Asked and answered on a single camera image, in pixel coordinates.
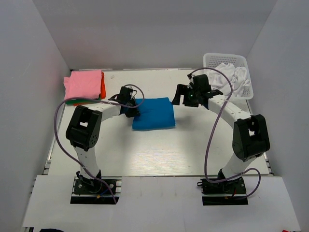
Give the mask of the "blue t-shirt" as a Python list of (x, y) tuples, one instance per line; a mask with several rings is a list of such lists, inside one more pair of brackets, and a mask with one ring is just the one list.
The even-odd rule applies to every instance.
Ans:
[(132, 129), (152, 131), (171, 129), (176, 126), (174, 109), (168, 97), (136, 99), (140, 116), (133, 117)]

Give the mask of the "white t-shirt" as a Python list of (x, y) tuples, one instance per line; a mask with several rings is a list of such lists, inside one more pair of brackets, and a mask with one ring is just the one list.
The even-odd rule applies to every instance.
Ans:
[[(251, 80), (248, 78), (248, 70), (245, 67), (235, 67), (232, 63), (221, 63), (215, 69), (228, 78), (233, 88), (233, 97), (241, 97), (252, 86)], [(230, 85), (222, 74), (213, 70), (205, 70), (205, 74), (209, 78), (212, 89), (218, 89), (226, 96), (230, 94)]]

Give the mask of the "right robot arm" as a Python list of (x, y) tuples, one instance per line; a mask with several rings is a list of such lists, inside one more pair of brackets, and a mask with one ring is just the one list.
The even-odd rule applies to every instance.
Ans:
[(234, 189), (235, 180), (247, 173), (249, 165), (270, 149), (266, 119), (261, 114), (251, 115), (241, 110), (221, 91), (212, 89), (205, 74), (191, 77), (188, 85), (178, 84), (172, 104), (202, 105), (217, 114), (215, 123), (223, 119), (233, 129), (233, 154), (216, 180), (222, 192)]

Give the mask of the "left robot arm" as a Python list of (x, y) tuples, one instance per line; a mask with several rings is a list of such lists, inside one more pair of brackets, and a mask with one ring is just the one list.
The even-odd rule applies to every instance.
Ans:
[(132, 85), (122, 86), (119, 94), (109, 99), (107, 104), (95, 104), (91, 107), (76, 106), (69, 122), (66, 138), (74, 147), (79, 162), (84, 166), (77, 173), (77, 177), (86, 180), (85, 187), (92, 193), (101, 190), (101, 171), (97, 165), (95, 145), (99, 139), (101, 123), (114, 116), (139, 116)]

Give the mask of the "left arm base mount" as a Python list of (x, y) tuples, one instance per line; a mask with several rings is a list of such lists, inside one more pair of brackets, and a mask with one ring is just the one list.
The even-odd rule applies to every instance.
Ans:
[(96, 187), (93, 187), (75, 177), (70, 204), (115, 205), (120, 198), (122, 179), (120, 177), (108, 177), (103, 180), (112, 190), (116, 202), (114, 202), (114, 199), (105, 184), (100, 183)]

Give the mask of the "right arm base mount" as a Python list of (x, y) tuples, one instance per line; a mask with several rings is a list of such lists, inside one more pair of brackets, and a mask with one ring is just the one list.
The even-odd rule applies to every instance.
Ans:
[(203, 206), (248, 205), (247, 191), (243, 178), (220, 183), (206, 179), (197, 182), (201, 188)]

